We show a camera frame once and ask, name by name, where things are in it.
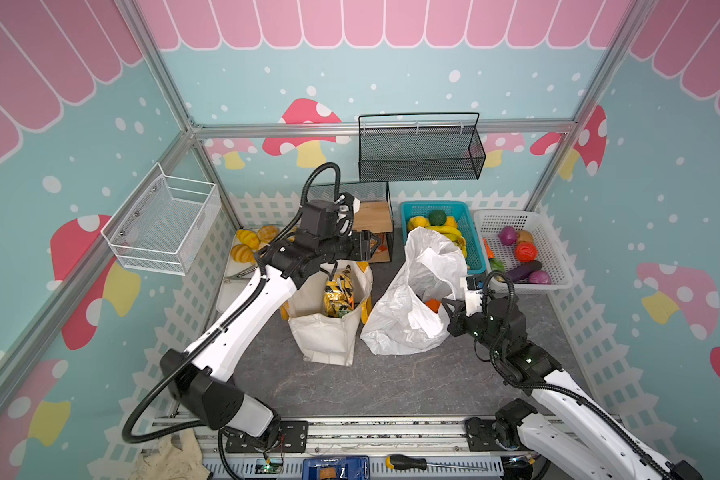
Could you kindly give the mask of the white canvas tote bag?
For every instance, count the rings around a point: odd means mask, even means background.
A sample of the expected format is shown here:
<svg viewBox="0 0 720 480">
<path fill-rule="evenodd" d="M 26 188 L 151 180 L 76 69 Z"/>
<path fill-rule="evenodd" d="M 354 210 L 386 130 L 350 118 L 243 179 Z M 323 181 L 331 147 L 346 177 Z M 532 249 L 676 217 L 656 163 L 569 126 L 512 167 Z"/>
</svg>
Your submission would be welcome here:
<svg viewBox="0 0 720 480">
<path fill-rule="evenodd" d="M 343 318 L 327 317 L 324 287 L 336 271 L 352 268 L 355 310 Z M 337 366 L 353 364 L 356 334 L 371 313 L 373 273 L 366 262 L 340 260 L 324 264 L 280 307 L 291 333 L 306 361 Z"/>
</svg>

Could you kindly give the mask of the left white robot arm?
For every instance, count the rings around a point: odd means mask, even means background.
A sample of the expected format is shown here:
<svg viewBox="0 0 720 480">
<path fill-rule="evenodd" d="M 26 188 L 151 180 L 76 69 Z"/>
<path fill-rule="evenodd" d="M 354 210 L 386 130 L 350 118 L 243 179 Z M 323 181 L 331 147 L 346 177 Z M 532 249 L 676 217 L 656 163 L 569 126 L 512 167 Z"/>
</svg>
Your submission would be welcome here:
<svg viewBox="0 0 720 480">
<path fill-rule="evenodd" d="M 167 350 L 162 380 L 137 404 L 124 423 L 122 440 L 142 444 L 176 432 L 207 427 L 242 433 L 258 449 L 280 439 L 280 417 L 232 381 L 242 355 L 269 318 L 325 266 L 370 259 L 380 241 L 354 228 L 360 202 L 340 190 L 341 170 L 332 162 L 307 178 L 293 220 L 254 255 L 255 272 L 243 293 L 185 350 Z M 163 391 L 188 409 L 194 420 L 150 433 L 135 431 L 140 417 Z"/>
</svg>

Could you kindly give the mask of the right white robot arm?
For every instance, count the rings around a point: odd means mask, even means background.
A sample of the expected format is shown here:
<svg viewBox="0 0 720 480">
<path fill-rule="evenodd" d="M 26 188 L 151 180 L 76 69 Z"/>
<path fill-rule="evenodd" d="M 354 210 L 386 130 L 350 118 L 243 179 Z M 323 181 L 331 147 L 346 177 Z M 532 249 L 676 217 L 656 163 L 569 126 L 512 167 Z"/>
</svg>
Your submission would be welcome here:
<svg viewBox="0 0 720 480">
<path fill-rule="evenodd" d="M 528 338 L 509 276 L 501 276 L 505 296 L 491 287 L 498 275 L 463 277 L 455 297 L 442 301 L 449 333 L 485 347 L 480 361 L 526 396 L 496 413 L 491 439 L 505 450 L 535 451 L 574 479 L 700 478 L 689 462 L 668 459 L 626 430 Z"/>
</svg>

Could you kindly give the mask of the white plastic grocery bag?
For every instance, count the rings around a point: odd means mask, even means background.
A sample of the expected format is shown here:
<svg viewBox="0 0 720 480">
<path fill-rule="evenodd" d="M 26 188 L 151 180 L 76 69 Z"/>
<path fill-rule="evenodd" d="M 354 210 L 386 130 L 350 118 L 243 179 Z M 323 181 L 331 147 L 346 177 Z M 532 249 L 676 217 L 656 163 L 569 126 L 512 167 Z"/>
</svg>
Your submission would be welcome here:
<svg viewBox="0 0 720 480">
<path fill-rule="evenodd" d="M 407 235 L 405 261 L 372 308 L 360 339 L 377 356 L 424 353 L 448 337 L 446 313 L 430 300 L 461 300 L 467 277 L 462 251 L 444 235 L 417 227 Z"/>
</svg>

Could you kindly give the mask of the gold black snack bag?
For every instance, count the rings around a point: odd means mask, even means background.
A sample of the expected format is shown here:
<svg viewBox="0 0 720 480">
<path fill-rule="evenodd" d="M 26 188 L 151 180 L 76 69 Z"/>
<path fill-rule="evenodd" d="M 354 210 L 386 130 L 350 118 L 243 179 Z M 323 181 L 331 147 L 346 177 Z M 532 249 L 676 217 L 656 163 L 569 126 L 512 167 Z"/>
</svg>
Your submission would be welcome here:
<svg viewBox="0 0 720 480">
<path fill-rule="evenodd" d="M 325 315 L 332 318 L 343 318 L 355 310 L 352 268 L 346 266 L 336 271 L 324 287 L 323 305 Z"/>
</svg>

